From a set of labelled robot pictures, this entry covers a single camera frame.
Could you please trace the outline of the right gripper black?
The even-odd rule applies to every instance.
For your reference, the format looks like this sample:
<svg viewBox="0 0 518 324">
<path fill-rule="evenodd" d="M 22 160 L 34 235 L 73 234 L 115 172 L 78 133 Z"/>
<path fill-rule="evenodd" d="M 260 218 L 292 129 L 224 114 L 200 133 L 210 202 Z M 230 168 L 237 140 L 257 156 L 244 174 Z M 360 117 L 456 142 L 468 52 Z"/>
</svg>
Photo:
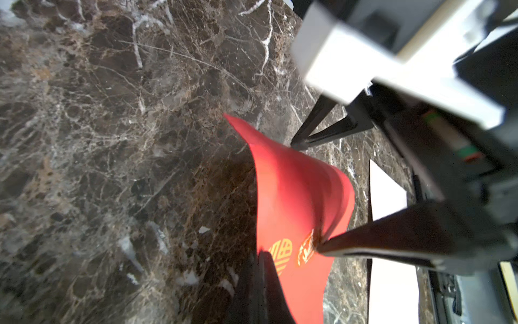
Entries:
<svg viewBox="0 0 518 324">
<path fill-rule="evenodd" d="M 517 259 L 517 156 L 474 123 L 375 84 L 376 121 L 432 196 L 316 250 L 471 275 Z"/>
</svg>

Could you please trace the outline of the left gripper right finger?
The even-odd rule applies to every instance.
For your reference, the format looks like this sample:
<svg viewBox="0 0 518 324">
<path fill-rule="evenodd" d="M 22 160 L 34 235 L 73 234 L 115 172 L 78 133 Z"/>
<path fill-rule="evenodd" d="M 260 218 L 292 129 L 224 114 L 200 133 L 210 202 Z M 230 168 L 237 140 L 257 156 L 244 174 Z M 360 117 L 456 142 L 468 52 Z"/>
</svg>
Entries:
<svg viewBox="0 0 518 324">
<path fill-rule="evenodd" d="M 271 253 L 258 254 L 258 322 L 295 323 L 287 306 Z"/>
</svg>

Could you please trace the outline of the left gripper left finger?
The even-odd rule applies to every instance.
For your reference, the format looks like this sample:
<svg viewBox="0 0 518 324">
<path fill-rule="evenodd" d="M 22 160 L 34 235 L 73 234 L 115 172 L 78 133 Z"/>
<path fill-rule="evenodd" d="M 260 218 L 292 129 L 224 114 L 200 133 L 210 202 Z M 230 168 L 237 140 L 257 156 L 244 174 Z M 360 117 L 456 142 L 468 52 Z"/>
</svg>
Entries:
<svg viewBox="0 0 518 324">
<path fill-rule="evenodd" d="M 241 271 L 224 323 L 259 323 L 257 275 L 258 258 L 252 254 Z"/>
</svg>

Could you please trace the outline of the red envelope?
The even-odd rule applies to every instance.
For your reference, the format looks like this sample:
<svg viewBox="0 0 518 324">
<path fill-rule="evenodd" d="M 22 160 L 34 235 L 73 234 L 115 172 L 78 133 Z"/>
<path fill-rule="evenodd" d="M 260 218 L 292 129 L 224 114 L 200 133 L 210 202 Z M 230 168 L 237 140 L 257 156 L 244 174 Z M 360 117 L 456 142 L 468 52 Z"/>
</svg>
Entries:
<svg viewBox="0 0 518 324">
<path fill-rule="evenodd" d="M 254 159 L 257 250 L 271 254 L 295 322 L 322 323 L 334 259 L 316 246 L 347 230 L 355 205 L 352 183 L 336 167 L 269 139 L 244 120 L 226 119 Z"/>
</svg>

